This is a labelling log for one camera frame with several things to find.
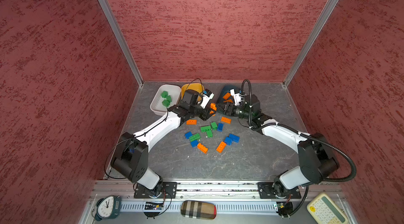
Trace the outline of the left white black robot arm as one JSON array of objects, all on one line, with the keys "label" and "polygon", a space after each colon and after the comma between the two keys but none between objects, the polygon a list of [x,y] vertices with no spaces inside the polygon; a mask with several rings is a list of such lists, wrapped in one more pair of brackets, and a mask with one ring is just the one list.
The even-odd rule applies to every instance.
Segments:
[{"label": "left white black robot arm", "polygon": [[134,134],[122,134],[110,161],[111,168],[134,184],[161,191],[163,179],[149,168],[149,151],[186,121],[195,117],[206,121],[213,116],[216,113],[210,107],[213,97],[208,89],[202,93],[186,90],[180,103],[169,107],[159,120]]}]

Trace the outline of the green lego cluster top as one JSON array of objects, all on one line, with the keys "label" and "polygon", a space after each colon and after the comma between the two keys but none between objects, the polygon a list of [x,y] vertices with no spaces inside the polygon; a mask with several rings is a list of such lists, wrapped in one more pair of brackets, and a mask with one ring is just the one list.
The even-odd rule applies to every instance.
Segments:
[{"label": "green lego cluster top", "polygon": [[168,99],[164,99],[162,101],[162,105],[166,108],[168,108],[170,106],[171,102]]}]

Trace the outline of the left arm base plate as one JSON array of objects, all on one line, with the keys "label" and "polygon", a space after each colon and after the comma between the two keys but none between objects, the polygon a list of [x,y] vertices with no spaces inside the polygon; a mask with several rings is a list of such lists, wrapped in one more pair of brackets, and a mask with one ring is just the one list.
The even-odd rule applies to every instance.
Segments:
[{"label": "left arm base plate", "polygon": [[177,182],[164,181],[157,184],[155,189],[148,189],[143,185],[134,185],[135,199],[164,199],[165,196],[174,199],[176,197]]}]

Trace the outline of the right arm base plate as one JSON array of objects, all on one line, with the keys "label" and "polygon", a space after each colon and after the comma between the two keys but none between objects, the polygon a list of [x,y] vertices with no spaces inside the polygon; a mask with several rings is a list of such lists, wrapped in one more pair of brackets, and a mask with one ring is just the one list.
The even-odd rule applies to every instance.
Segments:
[{"label": "right arm base plate", "polygon": [[260,199],[300,199],[302,196],[298,187],[287,189],[280,182],[258,182]]}]

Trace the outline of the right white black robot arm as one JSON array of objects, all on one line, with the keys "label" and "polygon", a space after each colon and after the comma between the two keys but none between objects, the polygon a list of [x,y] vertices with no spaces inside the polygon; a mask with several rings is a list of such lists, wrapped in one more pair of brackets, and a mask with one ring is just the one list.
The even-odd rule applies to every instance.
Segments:
[{"label": "right white black robot arm", "polygon": [[232,89],[217,105],[217,109],[227,116],[246,119],[250,129],[273,138],[298,153],[299,165],[278,175],[270,193],[277,198],[286,198],[293,189],[301,185],[318,184],[339,168],[332,148],[326,146],[326,138],[294,130],[280,124],[262,113],[256,95],[242,97]]}]

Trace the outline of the orange lego near left arm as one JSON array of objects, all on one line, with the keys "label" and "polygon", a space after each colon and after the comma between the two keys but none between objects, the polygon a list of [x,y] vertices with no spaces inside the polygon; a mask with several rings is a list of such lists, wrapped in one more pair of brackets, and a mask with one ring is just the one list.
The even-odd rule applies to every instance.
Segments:
[{"label": "orange lego near left arm", "polygon": [[210,114],[211,116],[215,116],[216,112],[217,112],[216,104],[215,104],[215,103],[211,103],[211,104],[210,104],[210,113],[209,113],[209,114]]}]

